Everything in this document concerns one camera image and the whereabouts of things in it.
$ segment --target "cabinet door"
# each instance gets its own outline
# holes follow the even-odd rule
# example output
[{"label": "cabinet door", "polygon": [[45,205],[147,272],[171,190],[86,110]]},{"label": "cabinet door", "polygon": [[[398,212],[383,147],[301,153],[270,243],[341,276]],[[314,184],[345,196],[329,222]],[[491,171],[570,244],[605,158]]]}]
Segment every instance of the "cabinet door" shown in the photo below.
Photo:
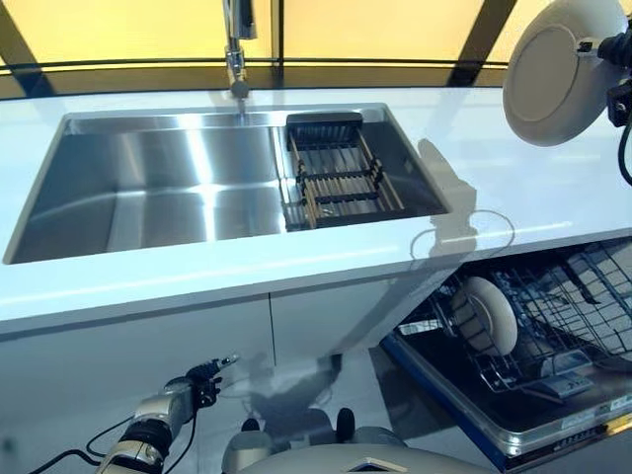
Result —
[{"label": "cabinet door", "polygon": [[267,295],[94,325],[0,343],[3,423],[120,400],[132,411],[171,378],[233,353],[242,360],[226,370],[229,380],[273,364]]},{"label": "cabinet door", "polygon": [[272,293],[276,362],[377,345],[452,270]]}]

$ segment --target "dish on rack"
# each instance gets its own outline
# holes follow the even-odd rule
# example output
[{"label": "dish on rack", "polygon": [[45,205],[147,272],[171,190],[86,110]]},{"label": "dish on rack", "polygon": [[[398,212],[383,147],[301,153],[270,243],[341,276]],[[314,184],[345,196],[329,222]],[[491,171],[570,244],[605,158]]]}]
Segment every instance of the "dish on rack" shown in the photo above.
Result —
[{"label": "dish on rack", "polygon": [[506,356],[514,349],[514,311],[493,283],[470,277],[452,297],[451,306],[457,330],[474,350],[488,356]]}]

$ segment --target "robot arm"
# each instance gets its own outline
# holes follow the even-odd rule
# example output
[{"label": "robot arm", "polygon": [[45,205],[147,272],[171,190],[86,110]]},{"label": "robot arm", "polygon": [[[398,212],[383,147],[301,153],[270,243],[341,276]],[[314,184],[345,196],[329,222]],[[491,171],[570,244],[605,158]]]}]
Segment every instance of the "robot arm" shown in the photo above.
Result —
[{"label": "robot arm", "polygon": [[167,383],[162,391],[143,400],[125,433],[103,459],[97,474],[161,474],[169,447],[182,425],[195,413],[213,405],[221,378],[213,378],[237,355],[198,365],[184,377]]}]

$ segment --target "faucet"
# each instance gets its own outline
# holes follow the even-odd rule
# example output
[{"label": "faucet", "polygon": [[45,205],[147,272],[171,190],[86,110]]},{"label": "faucet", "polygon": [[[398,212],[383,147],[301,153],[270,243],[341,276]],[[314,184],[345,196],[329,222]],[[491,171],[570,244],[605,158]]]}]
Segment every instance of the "faucet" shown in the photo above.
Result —
[{"label": "faucet", "polygon": [[252,0],[223,0],[224,23],[226,24],[226,67],[230,92],[243,105],[250,87],[246,82],[244,49],[239,40],[251,40],[257,37]]}]

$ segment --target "sink basin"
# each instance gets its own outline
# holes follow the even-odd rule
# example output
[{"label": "sink basin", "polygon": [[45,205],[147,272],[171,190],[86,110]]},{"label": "sink basin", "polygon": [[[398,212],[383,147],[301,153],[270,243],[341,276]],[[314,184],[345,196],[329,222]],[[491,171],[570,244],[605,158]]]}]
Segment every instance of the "sink basin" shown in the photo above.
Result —
[{"label": "sink basin", "polygon": [[[303,217],[289,114],[332,108],[80,114],[64,118],[5,262],[276,234]],[[445,212],[385,106],[344,106],[408,215]]]}]

